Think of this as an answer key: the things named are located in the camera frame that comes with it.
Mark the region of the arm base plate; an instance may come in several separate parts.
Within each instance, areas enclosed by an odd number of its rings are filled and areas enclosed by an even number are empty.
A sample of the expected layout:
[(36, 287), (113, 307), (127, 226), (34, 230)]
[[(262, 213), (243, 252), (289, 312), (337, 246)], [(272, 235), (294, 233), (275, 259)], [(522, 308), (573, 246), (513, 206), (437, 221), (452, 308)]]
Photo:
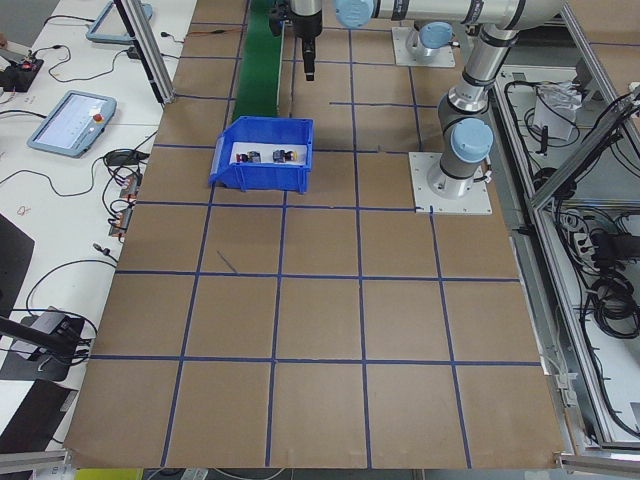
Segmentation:
[(395, 64), (409, 67), (453, 68), (455, 58), (450, 45), (432, 49), (425, 47), (413, 27), (393, 27)]
[(409, 164), (417, 213), (436, 215), (491, 215), (492, 208), (485, 181), (477, 167), (467, 179), (453, 179), (441, 169), (438, 152), (410, 152)]

